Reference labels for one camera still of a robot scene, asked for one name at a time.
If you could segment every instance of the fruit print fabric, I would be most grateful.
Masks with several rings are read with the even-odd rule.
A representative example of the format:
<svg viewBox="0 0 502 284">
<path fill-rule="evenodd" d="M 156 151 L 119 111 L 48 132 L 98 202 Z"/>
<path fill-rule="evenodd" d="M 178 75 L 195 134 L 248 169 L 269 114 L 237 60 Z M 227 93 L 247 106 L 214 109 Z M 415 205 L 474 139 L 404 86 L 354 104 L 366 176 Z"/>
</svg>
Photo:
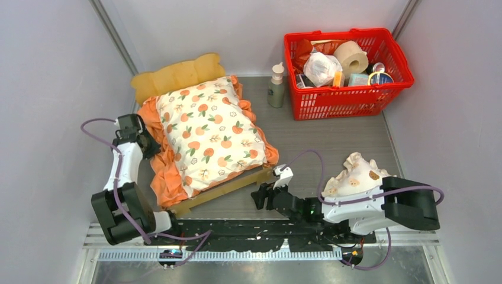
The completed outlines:
<svg viewBox="0 0 502 284">
<path fill-rule="evenodd" d="M 265 142 L 240 104 L 229 76 L 157 100 L 188 197 L 229 175 L 267 163 Z"/>
</svg>

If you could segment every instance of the soap bottle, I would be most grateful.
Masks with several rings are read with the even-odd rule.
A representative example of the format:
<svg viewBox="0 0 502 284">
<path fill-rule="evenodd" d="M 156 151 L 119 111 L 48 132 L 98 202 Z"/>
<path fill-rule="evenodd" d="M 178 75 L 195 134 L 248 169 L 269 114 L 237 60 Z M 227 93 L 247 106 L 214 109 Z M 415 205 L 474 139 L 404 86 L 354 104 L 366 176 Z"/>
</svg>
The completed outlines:
<svg viewBox="0 0 502 284">
<path fill-rule="evenodd" d="M 284 67 L 282 62 L 280 64 L 274 65 L 272 68 L 273 75 L 272 80 L 268 83 L 268 104 L 274 108 L 282 107 L 284 102 L 284 83 L 282 81 L 282 74 L 284 73 Z"/>
</svg>

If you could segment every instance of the wooden floor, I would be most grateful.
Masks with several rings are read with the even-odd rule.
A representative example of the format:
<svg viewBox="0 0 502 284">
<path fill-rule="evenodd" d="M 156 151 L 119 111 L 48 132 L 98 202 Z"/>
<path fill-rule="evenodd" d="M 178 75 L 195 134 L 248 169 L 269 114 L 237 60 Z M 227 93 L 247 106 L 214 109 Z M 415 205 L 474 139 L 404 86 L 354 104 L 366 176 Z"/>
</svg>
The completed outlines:
<svg viewBox="0 0 502 284">
<path fill-rule="evenodd" d="M 361 152 L 367 160 L 374 159 L 379 168 L 391 175 L 399 175 L 398 166 L 382 115 L 372 117 L 335 118 L 329 120 L 295 121 L 291 103 L 286 95 L 284 106 L 275 109 L 268 105 L 267 84 L 270 78 L 242 77 L 243 97 L 252 104 L 256 125 L 265 132 L 267 141 L 279 150 L 279 164 L 288 163 L 305 149 L 318 150 L 324 159 L 325 177 L 322 187 L 332 176 L 343 170 L 343 162 L 355 152 Z M 317 156 L 307 153 L 291 165 L 294 177 L 289 191 L 299 197 L 315 196 L 321 175 Z M 153 171 L 149 163 L 140 167 L 139 186 L 156 206 L 156 198 L 150 189 Z M 192 209 L 184 218 L 282 218 L 275 211 L 257 211 L 250 193 L 257 186 L 247 186 Z"/>
</svg>

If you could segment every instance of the plastic basket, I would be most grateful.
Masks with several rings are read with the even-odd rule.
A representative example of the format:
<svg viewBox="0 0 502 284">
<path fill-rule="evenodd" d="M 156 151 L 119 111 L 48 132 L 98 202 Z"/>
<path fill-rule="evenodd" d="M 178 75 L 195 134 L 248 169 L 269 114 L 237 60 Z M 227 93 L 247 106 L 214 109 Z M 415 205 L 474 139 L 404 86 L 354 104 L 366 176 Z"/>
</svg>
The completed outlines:
<svg viewBox="0 0 502 284">
<path fill-rule="evenodd" d="M 353 40 L 367 52 L 371 63 L 382 62 L 394 83 L 354 87 L 300 89 L 296 86 L 292 65 L 297 43 L 302 40 Z M 347 32 L 296 33 L 284 36 L 289 93 L 295 120 L 355 117 L 379 114 L 399 93 L 413 85 L 415 79 L 408 62 L 391 33 L 384 28 L 352 29 Z"/>
</svg>

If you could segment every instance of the orange fabric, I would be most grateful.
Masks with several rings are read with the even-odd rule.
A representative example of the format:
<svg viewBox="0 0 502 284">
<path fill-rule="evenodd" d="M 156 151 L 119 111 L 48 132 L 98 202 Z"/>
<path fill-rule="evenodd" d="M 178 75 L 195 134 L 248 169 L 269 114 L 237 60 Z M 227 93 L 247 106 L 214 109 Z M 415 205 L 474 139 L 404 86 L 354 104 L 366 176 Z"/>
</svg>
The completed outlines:
<svg viewBox="0 0 502 284">
<path fill-rule="evenodd" d="M 256 115 L 251 109 L 251 103 L 242 99 L 242 84 L 239 83 L 237 77 L 235 76 L 232 76 L 231 80 L 236 94 L 240 99 L 239 107 L 242 109 L 242 113 L 247 116 L 252 123 L 254 123 L 256 121 Z M 156 154 L 151 161 L 155 176 L 153 177 L 150 186 L 157 195 L 157 203 L 159 206 L 167 208 L 188 199 L 188 195 L 182 186 L 181 175 L 179 174 L 174 162 L 174 151 L 168 143 L 162 123 L 160 122 L 160 115 L 157 110 L 157 97 L 147 99 L 143 106 L 139 109 L 138 114 L 143 118 L 148 132 L 153 136 L 157 143 L 160 144 L 160 153 Z M 263 133 L 261 128 L 257 126 L 255 127 L 258 130 L 262 141 L 265 143 L 265 155 L 267 158 L 267 164 L 265 164 L 265 166 L 273 166 L 277 164 L 279 162 L 278 150 L 267 143 L 265 133 Z M 250 170 L 258 166 L 260 165 L 253 164 L 247 167 L 246 170 Z M 243 172 L 244 171 L 233 172 L 227 179 L 219 182 L 213 182 L 205 190 L 235 178 Z"/>
</svg>

